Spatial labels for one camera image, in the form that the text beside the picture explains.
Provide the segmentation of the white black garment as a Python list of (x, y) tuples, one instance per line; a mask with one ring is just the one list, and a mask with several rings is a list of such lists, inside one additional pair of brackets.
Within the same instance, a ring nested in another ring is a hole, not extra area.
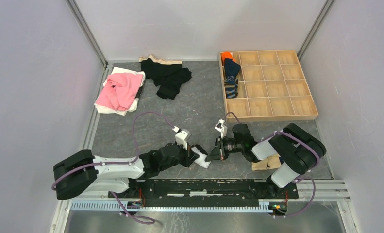
[(202, 146), (195, 144), (191, 147), (192, 152), (197, 158), (194, 160), (194, 163), (198, 164), (202, 168), (208, 169), (211, 162), (207, 162), (205, 159), (208, 156), (208, 153), (203, 149)]

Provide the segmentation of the navy striped boxer underwear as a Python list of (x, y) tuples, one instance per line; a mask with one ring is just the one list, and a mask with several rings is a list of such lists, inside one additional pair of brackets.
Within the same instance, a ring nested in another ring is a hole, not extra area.
[(224, 79), (225, 96), (227, 99), (238, 97), (239, 81), (235, 76), (228, 76)]

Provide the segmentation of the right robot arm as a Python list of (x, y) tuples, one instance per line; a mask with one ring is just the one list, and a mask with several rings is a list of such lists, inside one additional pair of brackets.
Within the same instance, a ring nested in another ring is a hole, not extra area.
[(290, 182), (299, 180), (301, 175), (314, 168), (327, 152), (318, 139), (295, 123), (289, 123), (259, 141), (254, 139), (247, 124), (234, 125), (232, 132), (232, 138), (216, 138), (215, 147), (205, 161), (225, 160), (231, 153), (241, 153), (251, 163), (269, 161), (277, 156), (281, 165), (270, 175), (266, 185), (267, 194), (272, 198), (283, 195)]

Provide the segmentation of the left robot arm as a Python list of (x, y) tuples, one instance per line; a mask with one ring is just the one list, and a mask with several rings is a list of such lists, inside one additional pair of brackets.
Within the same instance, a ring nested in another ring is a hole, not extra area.
[(132, 180), (156, 177), (176, 165), (204, 165), (207, 152), (200, 145), (186, 149), (176, 143), (133, 158), (95, 156), (90, 149), (81, 150), (53, 167), (52, 189), (58, 200), (68, 200), (87, 192), (115, 192), (132, 198), (138, 184)]

